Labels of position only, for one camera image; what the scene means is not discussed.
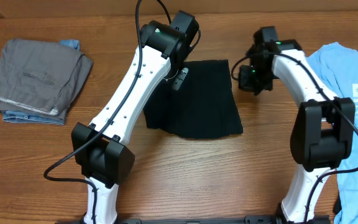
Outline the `black shorts with mesh lining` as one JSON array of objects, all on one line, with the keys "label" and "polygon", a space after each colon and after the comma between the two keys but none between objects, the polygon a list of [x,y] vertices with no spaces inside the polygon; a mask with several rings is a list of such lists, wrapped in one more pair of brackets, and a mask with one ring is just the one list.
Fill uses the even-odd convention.
[{"label": "black shorts with mesh lining", "polygon": [[227,60],[185,62],[178,90],[162,81],[144,106],[146,125],[182,138],[216,139],[242,134]]}]

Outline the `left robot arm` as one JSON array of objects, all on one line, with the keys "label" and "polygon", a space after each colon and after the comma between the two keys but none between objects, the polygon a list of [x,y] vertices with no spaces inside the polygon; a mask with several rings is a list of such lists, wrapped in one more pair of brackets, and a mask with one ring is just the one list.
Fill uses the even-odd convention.
[{"label": "left robot arm", "polygon": [[116,221],[118,188],[135,160],[127,148],[135,122],[160,82],[179,73],[199,28],[195,17],[184,11],[168,25],[150,21],[138,28],[139,45],[117,90],[89,125],[74,127],[75,161],[88,185],[87,211],[80,223]]}]

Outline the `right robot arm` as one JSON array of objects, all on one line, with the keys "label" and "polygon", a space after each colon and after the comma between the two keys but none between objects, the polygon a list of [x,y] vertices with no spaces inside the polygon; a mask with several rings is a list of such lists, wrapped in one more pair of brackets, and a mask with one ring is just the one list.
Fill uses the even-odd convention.
[{"label": "right robot arm", "polygon": [[273,26],[254,34],[246,53],[249,65],[239,69],[239,89],[258,95],[272,90],[273,80],[287,87],[298,107],[290,136],[297,163],[290,188],[274,215],[248,215],[246,223],[329,223],[314,208],[330,175],[351,154],[355,104],[324,86],[294,40],[279,40]]}]

